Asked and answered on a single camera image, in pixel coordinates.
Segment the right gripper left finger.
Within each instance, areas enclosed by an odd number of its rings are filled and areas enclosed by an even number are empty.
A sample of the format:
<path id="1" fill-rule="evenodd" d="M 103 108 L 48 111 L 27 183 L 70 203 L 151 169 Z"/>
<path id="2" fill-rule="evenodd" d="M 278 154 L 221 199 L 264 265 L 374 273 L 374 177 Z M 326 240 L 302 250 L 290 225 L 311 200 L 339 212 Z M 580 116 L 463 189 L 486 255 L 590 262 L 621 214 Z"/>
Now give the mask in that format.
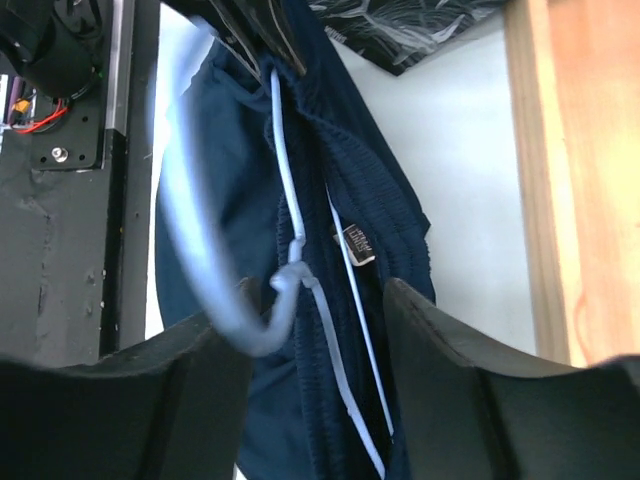
<path id="1" fill-rule="evenodd" d="M 230 479 L 251 359 L 197 314 L 93 365 L 1 360 L 5 479 Z"/>

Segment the blue wire hanger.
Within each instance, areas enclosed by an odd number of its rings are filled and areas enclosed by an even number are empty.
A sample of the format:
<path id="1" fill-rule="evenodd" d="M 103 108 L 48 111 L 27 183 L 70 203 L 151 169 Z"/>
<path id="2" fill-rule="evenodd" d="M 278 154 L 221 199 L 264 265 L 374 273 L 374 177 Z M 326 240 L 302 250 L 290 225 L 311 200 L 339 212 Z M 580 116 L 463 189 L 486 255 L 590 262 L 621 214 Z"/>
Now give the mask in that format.
<path id="1" fill-rule="evenodd" d="M 294 324 L 300 289 L 312 293 L 341 400 L 377 477 L 384 478 L 384 462 L 349 386 L 325 292 L 303 260 L 307 235 L 287 152 L 281 84 L 276 71 L 270 73 L 269 88 L 275 153 L 293 227 L 287 262 L 270 279 L 278 295 L 269 323 L 262 324 L 235 290 L 234 270 L 210 192 L 201 177 L 202 164 L 187 124 L 190 111 L 183 102 L 167 114 L 175 147 L 162 163 L 158 189 L 169 235 L 185 277 L 211 325 L 233 347 L 251 357 L 266 356 L 284 345 Z"/>

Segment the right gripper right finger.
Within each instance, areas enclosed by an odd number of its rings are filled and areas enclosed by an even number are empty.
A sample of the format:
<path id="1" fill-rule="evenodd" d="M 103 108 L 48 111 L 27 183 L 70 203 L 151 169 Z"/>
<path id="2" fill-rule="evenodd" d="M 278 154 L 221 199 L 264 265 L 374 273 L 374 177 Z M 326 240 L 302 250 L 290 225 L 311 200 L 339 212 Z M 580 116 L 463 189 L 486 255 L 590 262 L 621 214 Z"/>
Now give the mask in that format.
<path id="1" fill-rule="evenodd" d="M 639 359 L 587 368 L 507 346 L 399 279 L 384 290 L 417 479 L 635 479 Z"/>

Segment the navy blue shorts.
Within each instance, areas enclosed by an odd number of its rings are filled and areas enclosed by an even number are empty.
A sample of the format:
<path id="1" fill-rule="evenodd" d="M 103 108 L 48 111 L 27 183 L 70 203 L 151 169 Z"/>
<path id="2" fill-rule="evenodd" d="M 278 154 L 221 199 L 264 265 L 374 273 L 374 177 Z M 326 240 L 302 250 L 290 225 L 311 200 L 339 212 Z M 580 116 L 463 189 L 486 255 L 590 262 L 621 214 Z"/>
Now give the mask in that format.
<path id="1" fill-rule="evenodd" d="M 307 242 L 349 386 L 388 479 L 411 475 L 389 362 L 382 295 L 392 277 L 434 297 L 420 202 L 309 5 L 283 5 L 306 65 L 280 77 L 284 135 Z M 276 164 L 269 83 L 214 45 L 184 94 L 196 149 L 240 277 L 261 282 L 293 236 Z M 376 470 L 340 398 L 321 318 L 302 290 L 292 333 L 253 364 L 238 465 L 249 479 L 373 479 Z"/>

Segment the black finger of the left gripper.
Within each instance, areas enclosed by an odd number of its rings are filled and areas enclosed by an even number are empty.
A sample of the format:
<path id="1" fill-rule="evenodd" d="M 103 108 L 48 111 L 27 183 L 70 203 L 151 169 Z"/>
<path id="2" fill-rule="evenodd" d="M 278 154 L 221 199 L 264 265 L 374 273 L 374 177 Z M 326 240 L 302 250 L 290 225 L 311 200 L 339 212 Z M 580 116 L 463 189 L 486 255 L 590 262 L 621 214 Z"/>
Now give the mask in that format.
<path id="1" fill-rule="evenodd" d="M 270 48 L 277 53 L 300 76 L 307 72 L 304 59 L 299 52 L 295 36 L 284 12 L 283 2 L 264 0 L 260 7 L 266 16 L 266 39 Z"/>

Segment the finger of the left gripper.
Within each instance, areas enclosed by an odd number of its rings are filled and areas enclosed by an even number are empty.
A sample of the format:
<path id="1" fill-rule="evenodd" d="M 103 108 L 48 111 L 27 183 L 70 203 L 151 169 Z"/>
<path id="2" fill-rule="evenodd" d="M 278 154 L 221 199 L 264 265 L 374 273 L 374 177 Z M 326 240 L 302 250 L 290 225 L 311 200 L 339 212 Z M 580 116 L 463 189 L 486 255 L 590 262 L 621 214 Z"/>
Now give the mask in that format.
<path id="1" fill-rule="evenodd" d="M 194 22 L 201 18 L 217 32 L 217 38 L 256 79 L 261 79 L 252 30 L 234 1 L 165 0 L 165 4 Z"/>

